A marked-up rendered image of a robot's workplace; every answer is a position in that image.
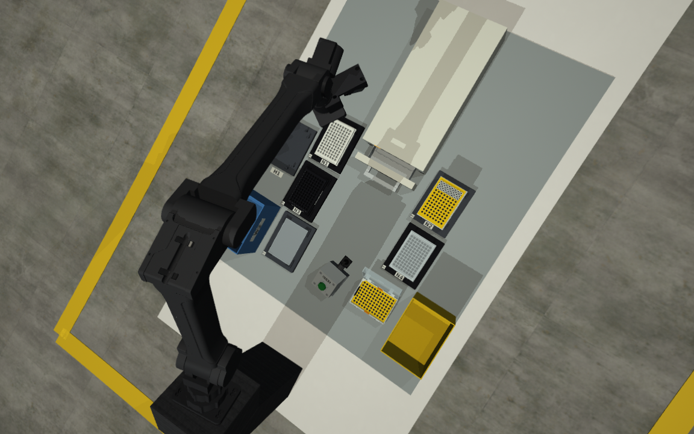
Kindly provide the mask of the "white assay plate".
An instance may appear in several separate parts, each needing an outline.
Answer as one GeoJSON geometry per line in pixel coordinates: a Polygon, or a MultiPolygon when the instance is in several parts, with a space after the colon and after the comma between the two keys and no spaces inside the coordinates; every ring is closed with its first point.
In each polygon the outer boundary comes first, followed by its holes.
{"type": "Polygon", "coordinates": [[[314,153],[338,166],[356,131],[354,127],[339,120],[331,122],[314,153]]]}

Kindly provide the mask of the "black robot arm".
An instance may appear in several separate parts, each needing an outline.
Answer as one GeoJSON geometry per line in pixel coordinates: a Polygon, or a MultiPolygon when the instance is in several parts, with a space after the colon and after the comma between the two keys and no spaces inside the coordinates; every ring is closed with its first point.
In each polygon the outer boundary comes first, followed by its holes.
{"type": "Polygon", "coordinates": [[[181,332],[176,368],[185,375],[172,400],[215,426],[242,392],[231,381],[242,349],[222,333],[210,273],[254,224],[257,208],[248,197],[300,120],[330,97],[325,109],[342,109],[339,96],[368,86],[358,64],[336,75],[343,52],[320,37],[312,58],[287,64],[276,97],[223,164],[201,183],[186,178],[166,200],[164,223],[138,270],[163,295],[181,332]]]}

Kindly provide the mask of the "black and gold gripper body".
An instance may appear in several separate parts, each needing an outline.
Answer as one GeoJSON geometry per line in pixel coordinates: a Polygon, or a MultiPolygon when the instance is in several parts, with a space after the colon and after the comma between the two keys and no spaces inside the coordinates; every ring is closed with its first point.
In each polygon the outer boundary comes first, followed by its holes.
{"type": "MultiPolygon", "coordinates": [[[[330,97],[331,101],[331,97],[330,97]]],[[[327,106],[330,101],[325,104],[327,106]]],[[[326,127],[327,125],[330,125],[331,122],[334,122],[336,120],[340,120],[341,118],[344,118],[346,116],[345,109],[339,109],[333,113],[329,113],[328,110],[325,109],[325,106],[322,107],[314,107],[312,111],[314,112],[314,115],[316,115],[316,119],[319,122],[320,127],[326,127]]]]}

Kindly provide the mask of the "blue open-top bin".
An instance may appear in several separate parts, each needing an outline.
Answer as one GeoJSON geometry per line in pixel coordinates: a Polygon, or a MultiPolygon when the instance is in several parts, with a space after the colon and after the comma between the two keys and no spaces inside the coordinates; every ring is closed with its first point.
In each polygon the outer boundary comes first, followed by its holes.
{"type": "Polygon", "coordinates": [[[249,233],[243,239],[242,244],[240,244],[237,249],[228,247],[228,249],[233,251],[235,254],[255,253],[266,235],[268,228],[270,225],[272,225],[273,220],[281,208],[273,203],[273,201],[268,200],[266,197],[256,192],[256,190],[251,192],[248,201],[251,201],[256,205],[257,217],[253,226],[249,230],[249,233]]]}

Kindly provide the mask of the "yellow bin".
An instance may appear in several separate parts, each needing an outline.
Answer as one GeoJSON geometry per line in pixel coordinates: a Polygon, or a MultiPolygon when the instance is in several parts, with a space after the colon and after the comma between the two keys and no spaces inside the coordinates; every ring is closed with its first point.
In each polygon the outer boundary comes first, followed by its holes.
{"type": "Polygon", "coordinates": [[[417,292],[381,351],[422,379],[454,327],[454,314],[417,292]]]}

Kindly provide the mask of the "large cream rectangular box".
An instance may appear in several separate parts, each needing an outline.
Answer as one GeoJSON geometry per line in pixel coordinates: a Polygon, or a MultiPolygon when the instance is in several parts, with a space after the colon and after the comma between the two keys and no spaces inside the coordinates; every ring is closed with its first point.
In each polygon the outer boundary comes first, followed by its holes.
{"type": "Polygon", "coordinates": [[[426,175],[506,32],[503,25],[440,0],[363,136],[374,147],[368,157],[355,156],[368,165],[365,176],[394,192],[400,184],[415,190],[412,176],[416,170],[426,175]],[[371,175],[372,168],[396,185],[371,175]]]}

